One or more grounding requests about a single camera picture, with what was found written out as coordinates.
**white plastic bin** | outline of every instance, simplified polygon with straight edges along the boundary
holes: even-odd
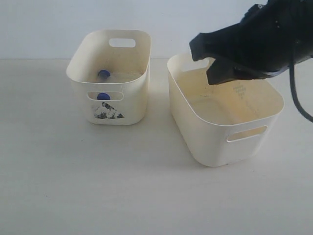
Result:
[[[193,157],[216,167],[255,155],[284,101],[265,80],[210,86],[206,71],[213,61],[199,68],[205,61],[177,55],[168,70],[171,112],[179,130]]]
[[[67,68],[77,101],[88,121],[131,125],[145,115],[151,38],[137,30],[100,30],[85,37]],[[98,73],[113,78],[99,83]],[[110,100],[97,100],[99,93]]]

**black cable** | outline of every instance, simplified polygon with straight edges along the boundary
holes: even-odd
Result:
[[[298,99],[298,95],[297,95],[297,91],[295,88],[295,79],[294,79],[294,49],[292,50],[291,53],[291,61],[289,64],[289,76],[290,76],[290,89],[291,89],[291,95],[292,95],[292,99],[294,102],[294,105],[296,106],[297,110],[299,111],[299,113],[305,117],[307,120],[309,120],[310,122],[313,122],[313,117],[307,113],[304,108],[302,108],[299,99]]]

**white table surface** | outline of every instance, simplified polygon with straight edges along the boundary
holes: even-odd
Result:
[[[166,60],[152,60],[146,117],[88,123],[68,60],[0,61],[0,235],[295,235],[313,230],[313,123],[286,106],[260,153],[207,168],[170,114]],[[313,63],[297,67],[313,113]]]

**white wall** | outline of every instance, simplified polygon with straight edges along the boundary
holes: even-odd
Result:
[[[187,51],[199,32],[237,23],[253,0],[0,0],[0,58],[70,58],[98,29],[140,29],[154,58]]]

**plastic storage bin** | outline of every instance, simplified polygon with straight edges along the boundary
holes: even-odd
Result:
[[[284,107],[281,95],[265,80],[210,86],[206,71],[189,54],[168,62],[172,115],[193,157],[205,166],[249,158]]]
[[[145,115],[151,38],[136,30],[100,30],[85,37],[67,68],[77,101],[88,121],[130,125]],[[98,73],[112,74],[99,82]],[[110,100],[97,100],[105,93]]]

